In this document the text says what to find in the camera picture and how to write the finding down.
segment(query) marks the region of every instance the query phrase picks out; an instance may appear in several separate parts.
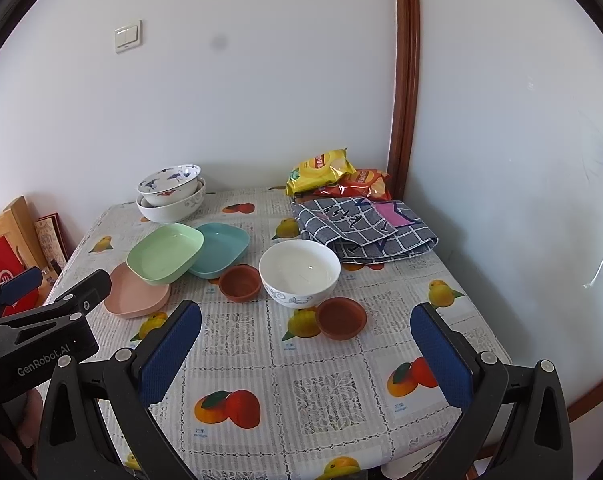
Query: chip bag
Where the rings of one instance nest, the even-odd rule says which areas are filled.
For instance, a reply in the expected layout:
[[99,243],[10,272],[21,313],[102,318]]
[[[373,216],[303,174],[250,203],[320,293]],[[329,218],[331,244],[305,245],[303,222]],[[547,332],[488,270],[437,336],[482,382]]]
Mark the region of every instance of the chip bag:
[[332,186],[315,190],[320,196],[363,196],[370,200],[392,200],[386,187],[389,174],[380,170],[357,170]]
[[355,168],[345,158],[344,150],[333,150],[305,160],[291,171],[286,183],[286,194],[309,191],[337,182],[345,174],[355,173]]

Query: blue plate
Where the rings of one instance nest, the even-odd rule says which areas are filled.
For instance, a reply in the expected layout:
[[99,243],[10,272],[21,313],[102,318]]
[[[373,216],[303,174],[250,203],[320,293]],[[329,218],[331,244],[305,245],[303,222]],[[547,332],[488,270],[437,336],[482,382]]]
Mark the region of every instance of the blue plate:
[[200,225],[197,230],[204,235],[204,245],[188,272],[205,280],[219,278],[248,249],[250,236],[239,227],[210,223]]

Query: small brown bowl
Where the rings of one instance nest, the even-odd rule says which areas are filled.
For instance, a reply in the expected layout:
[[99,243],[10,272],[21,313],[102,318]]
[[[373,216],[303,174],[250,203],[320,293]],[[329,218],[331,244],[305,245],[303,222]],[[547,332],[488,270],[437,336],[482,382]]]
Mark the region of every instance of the small brown bowl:
[[220,291],[230,301],[243,303],[254,300],[261,290],[261,278],[255,267],[239,264],[222,272],[219,280]]
[[337,341],[355,337],[368,321],[363,306],[350,298],[329,298],[318,306],[315,318],[324,335]]

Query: bowl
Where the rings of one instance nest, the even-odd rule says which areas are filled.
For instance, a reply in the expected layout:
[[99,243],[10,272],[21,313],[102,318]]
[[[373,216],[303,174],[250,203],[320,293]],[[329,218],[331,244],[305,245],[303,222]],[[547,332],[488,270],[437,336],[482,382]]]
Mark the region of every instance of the bowl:
[[107,311],[128,319],[160,310],[170,296],[170,285],[149,285],[123,262],[110,273],[110,294],[104,300]]
[[259,271],[246,264],[230,267],[220,276],[219,288],[230,301],[242,303],[254,300],[261,290]]
[[194,164],[164,168],[141,181],[137,192],[153,207],[179,202],[197,191],[197,177],[201,172]]
[[204,235],[204,246],[188,272],[205,280],[219,278],[246,253],[250,243],[248,233],[232,225],[213,222],[200,225],[197,230]]
[[184,224],[162,225],[135,245],[126,263],[149,285],[166,285],[195,263],[204,236]]
[[322,333],[337,341],[355,337],[368,321],[366,311],[350,298],[329,298],[317,307],[317,326]]
[[290,308],[308,308],[326,300],[340,272],[337,255],[311,240],[279,242],[259,260],[259,275],[268,295]]
[[172,224],[191,216],[199,209],[206,195],[206,181],[201,178],[197,184],[197,190],[190,196],[168,205],[159,207],[151,206],[145,195],[137,197],[137,208],[151,222],[158,224]]

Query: fruit print tablecloth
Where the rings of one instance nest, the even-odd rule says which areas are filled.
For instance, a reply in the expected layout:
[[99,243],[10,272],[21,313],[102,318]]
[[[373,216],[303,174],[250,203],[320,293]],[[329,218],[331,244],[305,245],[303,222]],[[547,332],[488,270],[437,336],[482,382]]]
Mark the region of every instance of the fruit print tablecloth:
[[[283,190],[245,189],[207,194],[184,223],[226,222],[246,230],[243,263],[257,267],[266,248],[297,235],[290,217]],[[134,203],[109,208],[70,258],[50,301],[93,270],[113,270],[157,227]],[[92,359],[136,346],[181,300],[200,305],[202,331],[165,399],[150,411],[201,480],[327,480],[446,436],[459,410],[429,383],[408,324],[412,307],[429,292],[452,301],[439,312],[477,350],[510,362],[434,252],[370,267],[344,264],[335,295],[357,300],[368,314],[363,332],[345,342],[318,333],[313,311],[280,306],[265,291],[237,304],[215,283],[190,274],[171,287],[159,314],[125,320],[103,306],[91,312],[88,322],[100,345]],[[117,421],[106,402],[101,406],[125,459],[130,450]]]

